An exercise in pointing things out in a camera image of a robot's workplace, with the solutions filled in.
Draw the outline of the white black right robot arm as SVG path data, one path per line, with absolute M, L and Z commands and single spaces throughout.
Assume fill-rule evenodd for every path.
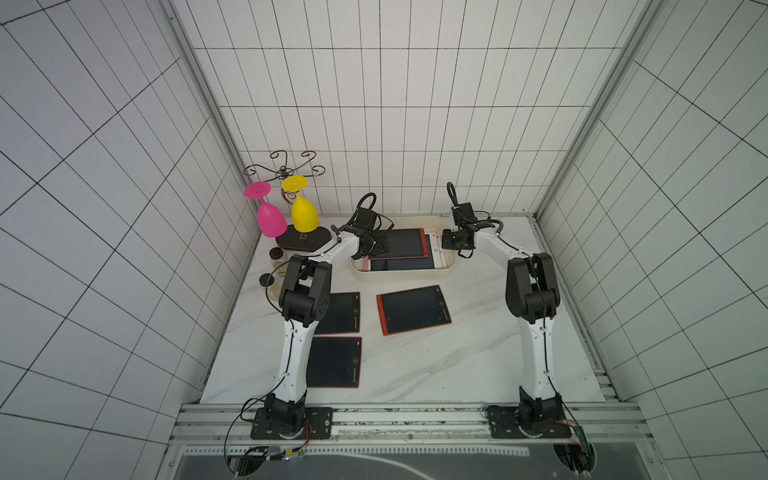
M 459 254 L 478 250 L 506 272 L 504 297 L 518 320 L 523 355 L 517 425 L 530 438 L 542 436 L 565 419 L 561 394 L 552 378 L 553 324 L 561 303 L 554 261 L 547 253 L 529 253 L 501 235 L 501 221 L 479 219 L 469 202 L 455 204 L 454 230 L 442 234 L 442 248 Z

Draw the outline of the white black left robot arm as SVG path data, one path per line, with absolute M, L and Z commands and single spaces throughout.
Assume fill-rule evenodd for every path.
M 311 344 L 320 321 L 330 307 L 333 267 L 370 254 L 383 234 L 380 215 L 359 206 L 351 218 L 334 230 L 334 238 L 309 255 L 295 254 L 287 261 L 278 299 L 284 320 L 284 345 L 279 379 L 264 399 L 267 418 L 290 431 L 304 423 L 307 366 Z

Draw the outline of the red writing tablet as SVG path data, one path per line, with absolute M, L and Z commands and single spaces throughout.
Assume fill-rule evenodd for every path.
M 319 322 L 315 334 L 352 334 L 359 331 L 360 293 L 332 293 L 328 312 Z
M 382 250 L 374 259 L 421 259 L 429 255 L 426 233 L 422 228 L 392 229 L 382 237 Z
M 358 388 L 361 337 L 314 337 L 307 365 L 309 388 Z
M 376 301 L 384 336 L 452 323 L 439 285 L 380 294 Z

